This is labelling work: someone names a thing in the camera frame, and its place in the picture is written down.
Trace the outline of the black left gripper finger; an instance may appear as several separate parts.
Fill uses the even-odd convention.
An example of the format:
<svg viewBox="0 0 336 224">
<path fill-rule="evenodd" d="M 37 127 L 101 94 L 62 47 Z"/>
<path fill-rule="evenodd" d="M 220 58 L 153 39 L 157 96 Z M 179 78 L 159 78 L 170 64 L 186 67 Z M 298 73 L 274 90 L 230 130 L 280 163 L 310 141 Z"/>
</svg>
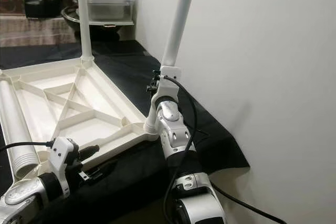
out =
<svg viewBox="0 0 336 224">
<path fill-rule="evenodd" d="M 98 166 L 92 167 L 92 169 L 87 171 L 86 174 L 88 178 L 84 181 L 84 183 L 95 184 L 102 181 L 115 171 L 117 164 L 117 159 L 110 159 L 103 162 L 102 164 L 99 164 Z"/>
<path fill-rule="evenodd" d="M 99 151 L 98 145 L 87 146 L 78 150 L 77 159 L 86 160 L 92 157 L 96 152 Z"/>
</svg>

